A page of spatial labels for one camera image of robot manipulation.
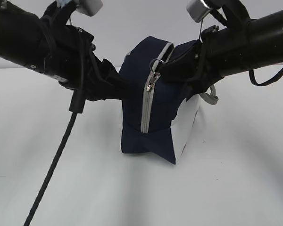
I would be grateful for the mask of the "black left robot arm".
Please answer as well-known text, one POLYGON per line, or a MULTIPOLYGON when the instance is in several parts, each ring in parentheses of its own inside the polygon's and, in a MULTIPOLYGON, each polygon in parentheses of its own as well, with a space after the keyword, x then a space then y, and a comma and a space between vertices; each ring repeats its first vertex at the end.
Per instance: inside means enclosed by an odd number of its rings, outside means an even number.
POLYGON ((94 36, 68 25, 73 12, 99 11, 100 3, 53 1, 41 17, 0 0, 0 58, 56 80, 68 90, 82 90, 89 101, 125 100, 133 83, 107 59, 98 59, 94 36))

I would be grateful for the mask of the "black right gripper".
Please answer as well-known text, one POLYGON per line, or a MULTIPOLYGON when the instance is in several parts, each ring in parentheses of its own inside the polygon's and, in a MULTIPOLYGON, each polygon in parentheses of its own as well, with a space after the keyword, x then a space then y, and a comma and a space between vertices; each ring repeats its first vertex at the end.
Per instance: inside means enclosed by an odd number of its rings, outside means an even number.
POLYGON ((186 101, 189 101, 194 95, 206 92, 210 86, 223 79, 218 70, 208 61, 207 56, 210 38, 218 30, 219 26, 211 26, 201 33, 202 42, 192 40, 177 45, 169 60, 158 70, 166 82, 185 82, 187 80, 185 83, 188 88, 186 101))

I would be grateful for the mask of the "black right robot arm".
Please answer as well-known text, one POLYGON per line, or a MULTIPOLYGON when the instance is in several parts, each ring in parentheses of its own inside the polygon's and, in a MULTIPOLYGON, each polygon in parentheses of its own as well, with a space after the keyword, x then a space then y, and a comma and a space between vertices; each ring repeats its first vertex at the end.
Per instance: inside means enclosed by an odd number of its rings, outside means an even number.
MULTIPOLYGON (((187 12, 195 22, 212 15, 224 28, 205 29, 200 39, 159 70, 167 82, 185 83, 200 94, 226 76, 283 63, 283 10, 252 19, 239 0, 192 0, 187 12)), ((278 81, 283 68, 263 86, 278 81)))

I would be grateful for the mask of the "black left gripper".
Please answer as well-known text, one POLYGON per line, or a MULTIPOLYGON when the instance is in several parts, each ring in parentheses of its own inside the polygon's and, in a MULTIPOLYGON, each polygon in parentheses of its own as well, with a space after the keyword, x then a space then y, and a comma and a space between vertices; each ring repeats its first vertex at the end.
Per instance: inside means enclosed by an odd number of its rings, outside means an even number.
POLYGON ((135 96, 135 83, 120 75, 107 60, 93 53, 94 36, 80 27, 52 28, 50 52, 43 73, 69 90, 83 90, 90 101, 125 100, 135 96))

